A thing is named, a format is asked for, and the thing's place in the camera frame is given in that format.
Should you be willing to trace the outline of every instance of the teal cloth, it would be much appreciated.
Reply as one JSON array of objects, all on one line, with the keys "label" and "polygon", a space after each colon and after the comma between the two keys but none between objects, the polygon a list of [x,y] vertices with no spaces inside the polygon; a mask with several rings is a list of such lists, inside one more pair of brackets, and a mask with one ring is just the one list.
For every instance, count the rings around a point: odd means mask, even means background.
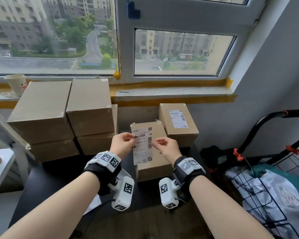
[{"label": "teal cloth", "polygon": [[[287,180],[289,180],[290,183],[293,184],[293,186],[295,186],[295,188],[298,190],[299,192],[299,177],[291,174],[291,173],[287,173],[287,172],[284,172],[284,171],[281,171],[280,169],[277,169],[271,165],[268,165],[266,163],[261,163],[261,164],[258,164],[258,165],[255,165],[252,167],[255,171],[255,173],[257,174],[257,176],[260,176],[261,177],[261,173],[266,171],[267,170],[270,170],[284,178],[286,178]],[[255,175],[253,174],[252,171],[250,171],[250,175],[255,177]]]}]

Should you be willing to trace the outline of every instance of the window latch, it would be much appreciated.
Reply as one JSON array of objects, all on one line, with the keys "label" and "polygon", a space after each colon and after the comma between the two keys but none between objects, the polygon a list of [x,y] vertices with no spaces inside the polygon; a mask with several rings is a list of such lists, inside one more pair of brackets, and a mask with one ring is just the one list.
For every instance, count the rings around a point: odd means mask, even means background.
[{"label": "window latch", "polygon": [[126,15],[129,19],[141,18],[141,11],[135,9],[135,3],[133,1],[126,2]]}]

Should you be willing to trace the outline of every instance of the parked car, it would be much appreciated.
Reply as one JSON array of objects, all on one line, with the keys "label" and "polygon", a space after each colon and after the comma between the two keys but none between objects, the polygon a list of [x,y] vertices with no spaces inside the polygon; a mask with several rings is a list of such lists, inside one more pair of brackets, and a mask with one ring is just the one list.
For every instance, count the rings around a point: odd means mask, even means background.
[{"label": "parked car", "polygon": [[5,54],[2,54],[2,56],[4,56],[4,57],[12,57],[12,54],[11,53],[5,53]]}]

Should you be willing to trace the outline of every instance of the paper cup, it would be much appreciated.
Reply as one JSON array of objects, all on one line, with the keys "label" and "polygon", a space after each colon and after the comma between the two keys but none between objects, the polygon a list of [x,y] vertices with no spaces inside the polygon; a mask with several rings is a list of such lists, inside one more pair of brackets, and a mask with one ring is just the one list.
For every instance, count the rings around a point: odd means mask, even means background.
[{"label": "paper cup", "polygon": [[5,76],[4,79],[11,86],[14,93],[17,96],[22,96],[24,90],[27,88],[27,82],[25,76],[21,74],[14,74]]}]

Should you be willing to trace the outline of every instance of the white window frame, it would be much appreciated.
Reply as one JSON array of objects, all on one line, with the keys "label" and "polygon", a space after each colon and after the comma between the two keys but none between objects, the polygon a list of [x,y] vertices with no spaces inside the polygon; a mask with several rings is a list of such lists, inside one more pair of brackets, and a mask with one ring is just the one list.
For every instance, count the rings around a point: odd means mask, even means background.
[{"label": "white window frame", "polygon": [[[266,0],[248,0],[246,5],[208,0],[115,1],[120,40],[121,82],[133,83],[156,80],[221,80],[228,78]],[[127,17],[126,3],[128,1],[133,1],[135,8],[141,11],[139,20]],[[134,75],[136,29],[232,35],[235,36],[235,40],[217,76],[136,76]]]}]

